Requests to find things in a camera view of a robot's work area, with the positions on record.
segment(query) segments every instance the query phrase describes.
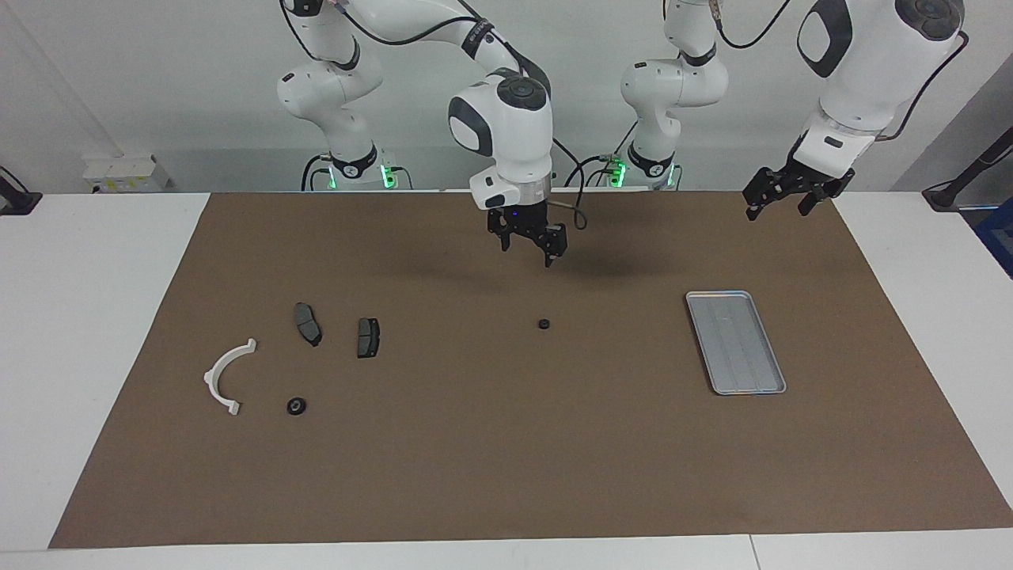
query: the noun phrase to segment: black cable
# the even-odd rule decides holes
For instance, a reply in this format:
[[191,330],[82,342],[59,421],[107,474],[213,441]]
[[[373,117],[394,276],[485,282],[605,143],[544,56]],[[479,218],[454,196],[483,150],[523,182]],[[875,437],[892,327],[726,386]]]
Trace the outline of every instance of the black cable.
[[489,30],[489,35],[496,38],[496,40],[499,42],[499,44],[503,47],[503,49],[505,49],[510,53],[510,55],[514,56],[514,59],[517,60],[517,66],[521,69],[522,72],[526,71],[525,62],[531,62],[531,60],[525,57],[524,54],[522,54],[521,52],[518,52],[517,49],[514,48],[514,46],[511,46],[510,42],[500,37],[494,29]]
[[580,164],[580,160],[578,160],[577,157],[572,152],[570,152],[568,148],[566,148],[566,145],[564,145],[563,143],[559,142],[559,139],[553,137],[552,138],[552,144],[558,146],[559,150],[561,150],[564,153],[566,153],[566,156],[569,156],[570,160],[572,160],[574,164]]
[[408,189],[415,189],[415,182],[411,181],[411,172],[408,171],[404,166],[394,166],[390,169],[391,172],[404,172],[408,176]]
[[585,230],[588,228],[588,214],[583,213],[583,210],[573,206],[572,203],[566,203],[563,201],[554,201],[549,199],[546,201],[549,206],[555,206],[557,208],[566,208],[567,210],[573,210],[573,228],[577,230]]
[[724,43],[727,44],[729,48],[733,48],[735,50],[746,50],[752,48],[753,46],[756,46],[761,39],[763,39],[764,35],[767,35],[767,32],[770,31],[770,28],[774,27],[774,23],[777,22],[777,19],[781,17],[781,14],[784,13],[784,10],[788,7],[788,4],[790,3],[791,0],[784,0],[784,3],[781,4],[780,8],[778,8],[777,13],[775,13],[774,17],[771,18],[769,23],[767,23],[767,27],[763,28],[763,31],[760,32],[760,35],[757,35],[752,42],[749,42],[747,44],[735,44],[731,39],[728,39],[728,36],[724,34],[724,26],[721,24],[720,14],[718,15],[714,23],[717,24],[717,32],[721,34],[721,39],[724,39]]
[[309,56],[311,60],[323,61],[320,58],[310,53],[309,48],[306,47],[306,44],[303,44],[303,38],[299,36],[298,32],[296,32],[296,26],[292,24],[292,18],[289,17],[289,10],[285,7],[285,0],[278,0],[278,5],[282,7],[282,13],[285,14],[285,21],[286,23],[289,24],[289,29],[292,30],[292,34],[296,36],[296,42],[299,42],[299,47],[301,47],[303,51],[306,52],[306,55]]
[[414,44],[415,42],[418,42],[419,39],[424,38],[426,35],[435,32],[435,31],[438,31],[438,30],[440,30],[440,29],[442,29],[444,27],[447,27],[448,25],[450,25],[452,23],[457,23],[459,21],[470,21],[470,22],[476,22],[476,23],[478,22],[478,18],[476,18],[475,16],[457,16],[455,18],[450,18],[448,20],[444,20],[444,21],[442,21],[442,22],[434,25],[433,27],[426,29],[425,31],[422,31],[420,33],[416,33],[416,34],[412,35],[411,37],[407,37],[405,39],[390,40],[390,39],[384,39],[383,37],[380,37],[376,33],[373,33],[372,31],[366,29],[365,27],[363,27],[363,24],[359,23],[359,21],[357,21],[356,18],[352,17],[352,14],[349,14],[343,8],[339,8],[339,9],[340,9],[341,13],[344,14],[344,17],[348,18],[348,21],[350,21],[353,25],[355,25],[357,28],[359,28],[359,31],[362,31],[363,33],[365,33],[367,36],[370,37],[370,39],[373,39],[374,42],[378,42],[380,44],[383,44],[384,46],[407,46],[408,44]]
[[683,183],[683,165],[676,164],[675,166],[673,166],[673,168],[679,168],[679,178],[676,179],[676,189],[675,189],[675,191],[679,191],[679,185]]
[[597,182],[592,182],[593,185],[598,186],[598,185],[600,185],[602,183],[602,178],[605,177],[605,174],[607,174],[607,173],[609,173],[608,166],[606,166],[605,168],[602,168],[601,170],[596,170],[596,171],[592,172],[591,175],[588,176],[588,178],[589,179],[593,178],[593,177],[595,177],[595,174],[598,174],[598,181]]
[[469,14],[475,16],[478,19],[482,19],[482,16],[478,15],[478,12],[476,12],[475,9],[469,6],[468,3],[465,2],[464,0],[457,0],[457,3],[463,6],[465,10],[468,10]]
[[619,154],[619,151],[623,149],[623,145],[626,144],[626,141],[630,138],[630,135],[633,134],[633,129],[636,129],[638,123],[640,123],[639,118],[634,120],[633,124],[630,125],[630,130],[626,131],[626,136],[623,137],[623,140],[619,141],[619,145],[616,146],[616,150],[614,150],[612,154]]
[[576,155],[574,155],[572,152],[570,152],[568,148],[566,148],[566,145],[559,142],[559,140],[556,139],[555,137],[552,138],[552,143],[558,146],[559,150],[562,150],[564,153],[566,153],[566,156],[569,156],[570,160],[573,161],[573,164],[576,165],[576,168],[574,168],[574,170],[580,172],[580,187],[576,190],[576,199],[573,200],[573,227],[578,230],[586,229],[588,227],[588,216],[583,216],[583,221],[585,221],[583,224],[580,224],[577,221],[577,212],[580,212],[581,215],[583,214],[583,212],[580,211],[580,201],[583,199],[583,188],[588,185],[588,178],[583,174],[583,164],[580,163],[580,160],[577,159]]
[[570,171],[570,174],[566,176],[566,181],[563,182],[563,186],[569,186],[569,182],[573,181],[573,176],[575,176],[578,172],[582,172],[583,167],[591,164],[595,160],[602,160],[602,155],[599,154],[590,158],[585,158],[583,160],[577,162],[577,165]]
[[0,170],[2,170],[3,173],[7,174],[8,178],[17,182],[17,185],[21,186],[21,189],[23,189],[25,192],[29,192],[28,186],[24,185],[24,182],[22,182],[17,176],[15,176],[13,172],[11,172],[10,170],[8,170],[3,166],[0,166]]
[[313,180],[316,179],[317,174],[330,174],[330,170],[327,168],[317,168],[316,170],[313,170],[313,173],[310,174],[310,191],[316,191],[316,187],[313,185]]
[[319,155],[319,154],[317,154],[317,155],[314,155],[314,156],[313,156],[313,158],[310,158],[310,161],[306,163],[306,167],[305,167],[305,168],[303,168],[303,181],[302,181],[302,183],[301,183],[301,184],[299,185],[299,191],[306,191],[306,178],[308,178],[308,177],[309,177],[309,175],[310,175],[310,169],[311,169],[311,168],[313,167],[313,165],[314,165],[314,164],[316,164],[316,163],[317,163],[317,161],[318,161],[318,160],[320,160],[320,159],[321,159],[321,158],[320,158],[320,155]]
[[911,119],[911,114],[915,112],[915,107],[918,106],[918,101],[921,100],[922,95],[925,94],[925,90],[929,88],[929,84],[932,83],[932,80],[935,79],[947,65],[949,65],[949,62],[953,61],[958,55],[960,55],[960,52],[962,52],[963,49],[967,47],[967,44],[970,43],[970,36],[967,35],[962,29],[957,32],[957,35],[960,36],[960,39],[963,39],[963,44],[960,44],[960,47],[954,50],[953,53],[950,54],[949,57],[946,58],[946,60],[943,61],[943,63],[937,67],[934,72],[932,72],[932,75],[930,75],[925,81],[922,88],[918,90],[918,94],[915,95],[914,100],[911,101],[911,106],[908,107],[908,112],[904,115],[904,120],[901,121],[901,126],[898,127],[897,132],[889,136],[879,135],[876,137],[876,142],[891,141],[901,136],[901,133],[904,132],[904,128],[908,126],[908,120]]

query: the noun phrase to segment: gray brake pad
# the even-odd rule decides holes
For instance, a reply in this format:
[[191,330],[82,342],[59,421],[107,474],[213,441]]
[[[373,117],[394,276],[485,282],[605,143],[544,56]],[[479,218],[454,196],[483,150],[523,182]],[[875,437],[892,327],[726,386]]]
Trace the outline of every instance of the gray brake pad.
[[359,320],[359,358],[373,358],[380,350],[380,322]]
[[306,304],[296,304],[296,327],[306,342],[313,346],[319,345],[323,339],[320,326],[313,319],[313,309]]

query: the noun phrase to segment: white plastic bracket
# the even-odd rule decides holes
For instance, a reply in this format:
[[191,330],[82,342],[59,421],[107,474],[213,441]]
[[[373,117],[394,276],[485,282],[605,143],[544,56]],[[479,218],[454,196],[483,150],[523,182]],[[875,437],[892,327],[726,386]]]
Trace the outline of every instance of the white plastic bracket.
[[250,339],[245,345],[236,347],[229,352],[226,352],[218,359],[218,362],[204,374],[204,382],[208,385],[208,389],[211,391],[211,396],[215,400],[219,401],[223,406],[229,409],[229,413],[235,416],[239,413],[239,403],[235,400],[226,400],[222,398],[222,395],[218,392],[218,379],[222,376],[222,371],[232,363],[233,360],[252,353],[256,350],[256,341]]

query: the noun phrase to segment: blue object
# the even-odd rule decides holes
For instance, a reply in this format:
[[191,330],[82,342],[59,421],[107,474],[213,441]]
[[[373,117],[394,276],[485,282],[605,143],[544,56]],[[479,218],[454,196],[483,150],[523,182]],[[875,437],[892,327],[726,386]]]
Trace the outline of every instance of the blue object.
[[975,233],[1006,269],[1006,273],[1013,277],[1013,198],[1007,199],[978,224]]

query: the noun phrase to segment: brown paper mat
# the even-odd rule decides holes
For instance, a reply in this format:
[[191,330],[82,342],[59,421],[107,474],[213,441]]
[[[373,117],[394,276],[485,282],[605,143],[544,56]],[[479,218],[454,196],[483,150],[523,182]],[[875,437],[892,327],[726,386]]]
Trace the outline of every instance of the brown paper mat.
[[[585,202],[546,270],[467,194],[214,195],[51,547],[1013,526],[832,206]],[[710,391],[684,296],[728,289],[786,394]]]

